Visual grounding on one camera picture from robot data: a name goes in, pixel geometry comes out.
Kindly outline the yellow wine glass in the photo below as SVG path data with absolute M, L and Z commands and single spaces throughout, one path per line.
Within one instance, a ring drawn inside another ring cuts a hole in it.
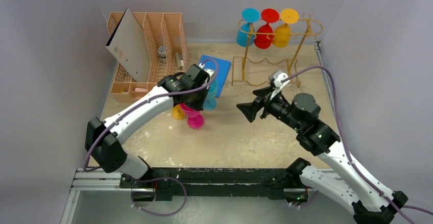
M 186 117 L 180 105 L 176 105 L 172 108 L 171 116 L 176 120 L 182 120 Z
M 291 35 L 291 25 L 299 20 L 299 13 L 292 8 L 286 8 L 280 12 L 280 19 L 283 24 L 279 25 L 274 31 L 272 44 L 278 48 L 284 48 L 288 45 Z

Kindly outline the magenta wine glass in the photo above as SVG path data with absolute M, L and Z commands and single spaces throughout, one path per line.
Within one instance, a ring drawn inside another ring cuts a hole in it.
M 185 104 L 180 104 L 180 108 L 187 117 L 187 124 L 190 128 L 199 129 L 203 126 L 204 118 L 200 114 L 200 111 L 189 108 Z

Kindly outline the yellow front wine glass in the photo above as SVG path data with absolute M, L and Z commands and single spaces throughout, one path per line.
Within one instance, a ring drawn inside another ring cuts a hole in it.
M 171 116 L 176 120 L 182 120 L 186 117 L 180 105 L 176 105 L 172 108 Z

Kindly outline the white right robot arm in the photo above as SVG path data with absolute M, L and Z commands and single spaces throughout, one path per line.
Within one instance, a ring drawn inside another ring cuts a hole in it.
M 363 166 L 359 166 L 363 177 L 355 171 L 353 164 L 357 160 L 345 152 L 337 133 L 319 119 L 321 108 L 312 95 L 298 93 L 289 102 L 280 92 L 272 96 L 273 91 L 271 86 L 254 90 L 254 101 L 236 106 L 249 122 L 262 110 L 262 119 L 272 115 L 294 129 L 300 145 L 339 176 L 338 180 L 326 176 L 308 161 L 298 158 L 287 168 L 288 183 L 318 190 L 345 208 L 356 223 L 391 223 L 397 209 L 407 202 L 407 196 L 381 184 Z

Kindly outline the light blue front wine glass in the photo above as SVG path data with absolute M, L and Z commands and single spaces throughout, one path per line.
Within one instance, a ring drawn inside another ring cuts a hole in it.
M 217 91 L 218 91 L 218 82 L 216 80 L 214 80 L 208 88 L 208 94 L 207 94 L 205 102 L 203 104 L 204 110 L 212 111 L 216 108 L 217 102 L 215 100 L 215 97 L 216 97 Z

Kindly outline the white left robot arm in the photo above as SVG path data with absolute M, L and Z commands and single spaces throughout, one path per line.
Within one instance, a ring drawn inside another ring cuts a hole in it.
M 205 68 L 204 64 L 194 64 L 186 72 L 163 77 L 128 108 L 106 119 L 92 118 L 86 128 L 87 155 L 83 170 L 95 170 L 88 166 L 90 158 L 94 158 L 97 169 L 101 168 L 106 173 L 125 173 L 138 187 L 148 187 L 152 182 L 152 174 L 148 171 L 150 167 L 145 160 L 126 153 L 123 144 L 147 122 L 176 105 L 202 110 L 209 86 L 217 73 L 217 70 Z

